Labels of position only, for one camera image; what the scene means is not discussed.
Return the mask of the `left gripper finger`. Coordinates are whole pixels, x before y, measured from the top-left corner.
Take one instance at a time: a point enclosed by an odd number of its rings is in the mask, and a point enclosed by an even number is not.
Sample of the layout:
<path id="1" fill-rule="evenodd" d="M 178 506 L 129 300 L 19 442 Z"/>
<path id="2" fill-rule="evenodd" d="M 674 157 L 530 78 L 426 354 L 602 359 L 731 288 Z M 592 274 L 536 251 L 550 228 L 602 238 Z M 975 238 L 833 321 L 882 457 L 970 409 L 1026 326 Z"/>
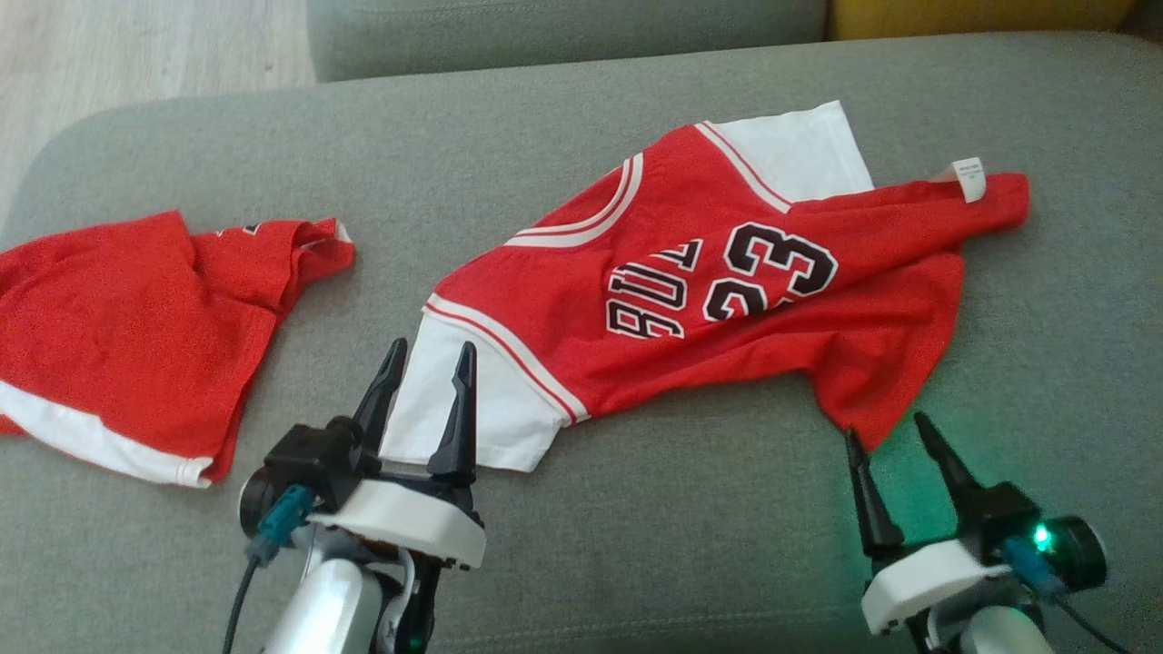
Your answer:
<path id="1" fill-rule="evenodd" d="M 370 454 L 378 455 L 381 452 L 388 412 L 395 391 L 404 381 L 407 355 L 407 339 L 395 339 L 354 413 L 354 422 L 357 422 L 362 431 L 361 446 Z"/>
<path id="2" fill-rule="evenodd" d="M 465 341 L 454 368 L 454 403 L 436 452 L 428 460 L 431 479 L 448 486 L 471 486 L 477 456 L 477 349 Z"/>

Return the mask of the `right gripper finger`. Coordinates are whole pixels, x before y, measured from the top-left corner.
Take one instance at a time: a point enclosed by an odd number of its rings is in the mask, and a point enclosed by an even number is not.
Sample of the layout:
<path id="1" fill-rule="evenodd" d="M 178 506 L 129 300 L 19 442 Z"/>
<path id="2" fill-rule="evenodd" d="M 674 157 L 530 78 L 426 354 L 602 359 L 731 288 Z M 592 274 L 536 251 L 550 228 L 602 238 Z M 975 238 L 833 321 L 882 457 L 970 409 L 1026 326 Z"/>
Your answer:
<path id="1" fill-rule="evenodd" d="M 957 518 L 962 520 L 970 502 L 980 492 L 980 484 L 927 413 L 915 412 L 913 420 L 925 452 L 939 467 L 949 500 L 954 505 Z"/>
<path id="2" fill-rule="evenodd" d="M 868 452 L 855 431 L 846 434 L 846 448 L 861 550 L 865 556 L 896 556 L 902 550 L 904 534 L 890 518 L 889 506 L 872 479 Z"/>

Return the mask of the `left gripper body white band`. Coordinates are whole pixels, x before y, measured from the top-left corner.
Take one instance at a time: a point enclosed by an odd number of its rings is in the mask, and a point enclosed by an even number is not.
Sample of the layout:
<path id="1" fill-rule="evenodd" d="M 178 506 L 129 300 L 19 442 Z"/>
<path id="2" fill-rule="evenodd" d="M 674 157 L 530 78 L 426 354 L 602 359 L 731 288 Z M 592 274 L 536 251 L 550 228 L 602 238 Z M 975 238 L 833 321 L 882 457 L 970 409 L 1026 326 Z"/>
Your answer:
<path id="1" fill-rule="evenodd" d="M 309 649 L 428 649 L 442 574 L 481 566 L 471 489 L 383 472 L 337 513 L 312 514 Z"/>

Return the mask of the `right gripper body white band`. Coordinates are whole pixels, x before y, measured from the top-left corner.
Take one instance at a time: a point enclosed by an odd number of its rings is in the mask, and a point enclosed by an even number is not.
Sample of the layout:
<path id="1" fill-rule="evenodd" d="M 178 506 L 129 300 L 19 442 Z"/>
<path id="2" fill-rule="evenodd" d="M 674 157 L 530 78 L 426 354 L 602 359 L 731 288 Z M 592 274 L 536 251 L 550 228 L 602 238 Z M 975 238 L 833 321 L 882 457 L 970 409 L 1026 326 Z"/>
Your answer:
<path id="1" fill-rule="evenodd" d="M 861 613 L 869 633 L 880 637 L 923 609 L 973 589 L 982 580 L 1009 573 L 1012 567 L 1006 563 L 982 563 L 959 540 L 927 545 L 873 575 L 861 597 Z"/>

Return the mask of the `red basketball jersey white sleeves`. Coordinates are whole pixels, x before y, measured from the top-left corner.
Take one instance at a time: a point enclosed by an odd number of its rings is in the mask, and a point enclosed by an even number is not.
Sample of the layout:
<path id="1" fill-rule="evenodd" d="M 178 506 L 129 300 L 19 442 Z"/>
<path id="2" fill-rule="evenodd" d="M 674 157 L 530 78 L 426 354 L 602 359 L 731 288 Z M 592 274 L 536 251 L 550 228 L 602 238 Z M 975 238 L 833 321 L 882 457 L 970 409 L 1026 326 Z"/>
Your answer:
<path id="1" fill-rule="evenodd" d="M 1030 204 L 1026 175 L 976 158 L 875 187 L 839 101 L 682 125 L 438 282 L 381 457 L 436 452 L 465 343 L 488 468 L 534 471 L 565 427 L 661 394 L 793 372 L 875 450 L 951 343 L 959 249 Z"/>

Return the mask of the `red shorts white stripe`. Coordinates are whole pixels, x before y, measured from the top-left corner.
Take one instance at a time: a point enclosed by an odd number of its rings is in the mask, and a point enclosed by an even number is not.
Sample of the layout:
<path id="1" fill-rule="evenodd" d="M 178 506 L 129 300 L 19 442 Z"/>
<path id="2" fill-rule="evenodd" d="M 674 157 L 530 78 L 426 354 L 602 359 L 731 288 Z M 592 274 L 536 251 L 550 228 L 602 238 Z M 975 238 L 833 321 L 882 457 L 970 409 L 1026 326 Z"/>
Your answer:
<path id="1" fill-rule="evenodd" d="M 333 218 L 193 234 L 177 211 L 0 253 L 0 436 L 133 479 L 224 479 L 274 332 L 354 257 Z"/>

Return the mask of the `large grey sofa ottoman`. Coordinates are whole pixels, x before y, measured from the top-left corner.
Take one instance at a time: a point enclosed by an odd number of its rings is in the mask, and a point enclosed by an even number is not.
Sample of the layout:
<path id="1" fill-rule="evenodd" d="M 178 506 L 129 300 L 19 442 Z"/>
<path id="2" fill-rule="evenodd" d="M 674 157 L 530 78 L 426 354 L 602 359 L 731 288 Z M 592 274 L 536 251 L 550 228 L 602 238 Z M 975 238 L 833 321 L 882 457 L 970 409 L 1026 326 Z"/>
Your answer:
<path id="1" fill-rule="evenodd" d="M 877 185 L 979 157 L 1032 216 L 964 248 L 919 397 L 978 479 L 1077 514 L 1110 555 L 1072 604 L 1163 654 L 1163 45 L 1106 33 L 784 45 L 317 85 L 112 109 L 43 148 L 3 244 L 179 209 L 197 232 L 336 216 L 208 490 L 0 436 L 0 654 L 219 654 L 241 484 L 295 422 L 354 410 L 431 287 L 677 125 L 839 99 Z M 843 439 L 809 383 L 707 388 L 481 471 L 488 546 L 438 584 L 431 654 L 912 653 L 873 638 Z"/>

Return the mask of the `yellow sofa back cushion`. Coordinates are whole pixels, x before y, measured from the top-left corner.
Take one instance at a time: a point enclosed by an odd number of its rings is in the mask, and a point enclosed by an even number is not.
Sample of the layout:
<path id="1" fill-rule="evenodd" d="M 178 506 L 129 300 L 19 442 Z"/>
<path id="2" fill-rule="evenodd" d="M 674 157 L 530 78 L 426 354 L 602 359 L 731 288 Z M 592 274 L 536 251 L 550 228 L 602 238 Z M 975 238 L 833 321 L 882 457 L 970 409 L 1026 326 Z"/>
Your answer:
<path id="1" fill-rule="evenodd" d="M 832 41 L 987 31 L 1113 31 L 1141 0 L 830 0 Z"/>

